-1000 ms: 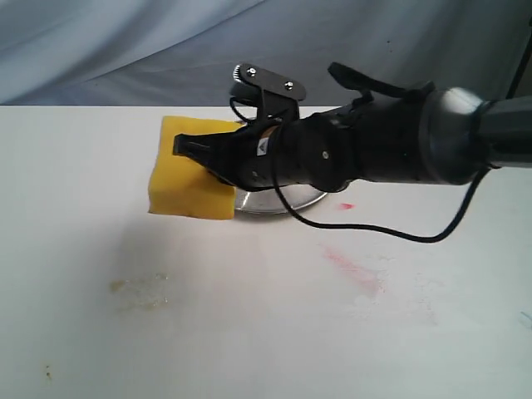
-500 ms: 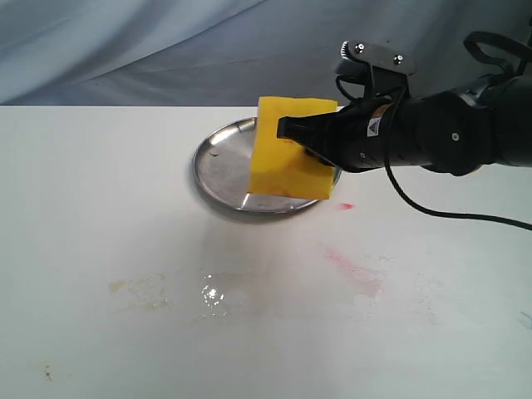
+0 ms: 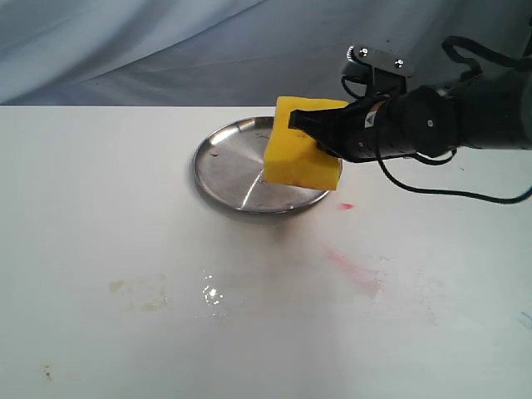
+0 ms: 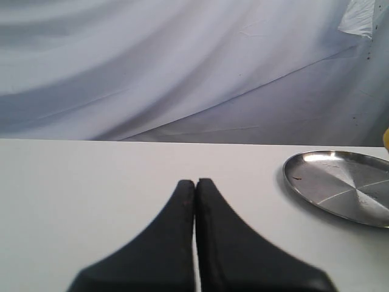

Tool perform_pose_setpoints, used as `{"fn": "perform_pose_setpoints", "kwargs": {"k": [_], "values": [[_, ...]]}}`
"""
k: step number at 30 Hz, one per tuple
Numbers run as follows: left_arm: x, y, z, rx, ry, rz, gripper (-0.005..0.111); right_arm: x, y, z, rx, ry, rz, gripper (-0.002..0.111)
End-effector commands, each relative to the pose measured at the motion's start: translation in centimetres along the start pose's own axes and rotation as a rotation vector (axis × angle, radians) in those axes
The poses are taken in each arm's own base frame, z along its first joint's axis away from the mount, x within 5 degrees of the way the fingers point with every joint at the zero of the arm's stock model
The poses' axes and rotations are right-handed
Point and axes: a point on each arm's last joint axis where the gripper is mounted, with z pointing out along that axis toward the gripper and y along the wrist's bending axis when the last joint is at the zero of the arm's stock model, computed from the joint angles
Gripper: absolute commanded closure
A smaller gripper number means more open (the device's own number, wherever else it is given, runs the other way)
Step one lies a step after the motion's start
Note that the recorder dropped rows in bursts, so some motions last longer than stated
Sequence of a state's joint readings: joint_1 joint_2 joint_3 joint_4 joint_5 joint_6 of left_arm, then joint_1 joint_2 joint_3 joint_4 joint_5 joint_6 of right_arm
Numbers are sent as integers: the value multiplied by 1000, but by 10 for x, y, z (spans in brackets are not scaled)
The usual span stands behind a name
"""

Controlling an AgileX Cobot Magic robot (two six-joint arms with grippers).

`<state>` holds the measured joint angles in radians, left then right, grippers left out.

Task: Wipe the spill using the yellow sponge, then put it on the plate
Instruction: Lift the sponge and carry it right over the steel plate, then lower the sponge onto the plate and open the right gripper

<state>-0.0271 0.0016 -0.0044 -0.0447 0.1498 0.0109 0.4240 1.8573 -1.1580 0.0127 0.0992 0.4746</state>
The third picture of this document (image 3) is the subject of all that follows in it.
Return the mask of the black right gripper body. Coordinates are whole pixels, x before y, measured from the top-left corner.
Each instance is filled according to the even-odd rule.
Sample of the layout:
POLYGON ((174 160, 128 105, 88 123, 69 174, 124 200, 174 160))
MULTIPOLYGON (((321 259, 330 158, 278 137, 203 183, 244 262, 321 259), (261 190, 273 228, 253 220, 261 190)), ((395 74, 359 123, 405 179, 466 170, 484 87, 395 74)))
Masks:
POLYGON ((432 87, 372 96, 342 109, 340 157, 346 161, 412 158, 421 163, 447 163, 456 147, 453 102, 432 87))

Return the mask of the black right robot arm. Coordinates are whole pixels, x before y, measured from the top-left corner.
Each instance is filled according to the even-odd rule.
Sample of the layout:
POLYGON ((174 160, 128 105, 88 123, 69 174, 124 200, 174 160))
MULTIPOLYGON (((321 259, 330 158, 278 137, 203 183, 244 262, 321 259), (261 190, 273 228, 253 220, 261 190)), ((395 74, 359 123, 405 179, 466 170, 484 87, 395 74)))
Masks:
POLYGON ((467 81, 424 85, 340 108, 290 112, 288 127, 312 137, 328 154, 352 163, 423 155, 460 147, 531 147, 531 74, 508 70, 467 81))

